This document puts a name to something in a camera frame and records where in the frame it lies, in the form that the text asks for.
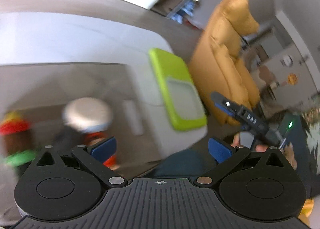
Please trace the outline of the person's right hand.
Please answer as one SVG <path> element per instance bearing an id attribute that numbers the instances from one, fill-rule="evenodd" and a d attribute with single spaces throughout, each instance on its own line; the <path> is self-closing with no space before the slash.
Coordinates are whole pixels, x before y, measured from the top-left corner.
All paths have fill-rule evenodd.
<path id="1" fill-rule="evenodd" d="M 240 133 L 234 135 L 233 140 L 231 142 L 231 146 L 233 148 L 238 148 L 241 146 Z M 254 149 L 254 151 L 257 153 L 264 153 L 268 150 L 271 150 L 271 148 L 270 146 L 265 144 L 257 144 Z M 293 144 L 291 142 L 281 149 L 275 148 L 273 152 L 281 154 L 281 156 L 285 157 L 285 159 L 291 165 L 293 170 L 297 170 L 298 164 L 296 161 L 295 152 L 293 150 Z"/>

